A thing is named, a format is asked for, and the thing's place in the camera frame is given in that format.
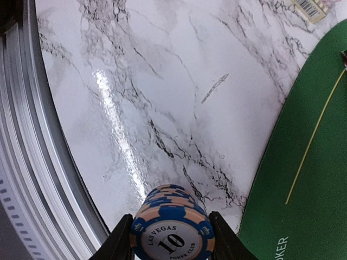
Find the stack of poker chips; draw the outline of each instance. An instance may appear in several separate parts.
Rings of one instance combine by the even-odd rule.
[[[136,213],[130,244],[141,260],[206,260],[215,236],[207,214],[185,188],[163,185]]]

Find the white marble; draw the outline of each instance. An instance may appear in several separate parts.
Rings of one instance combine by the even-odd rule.
[[[237,231],[301,67],[347,18],[290,0],[37,0],[41,47],[72,155],[110,229],[181,184]]]

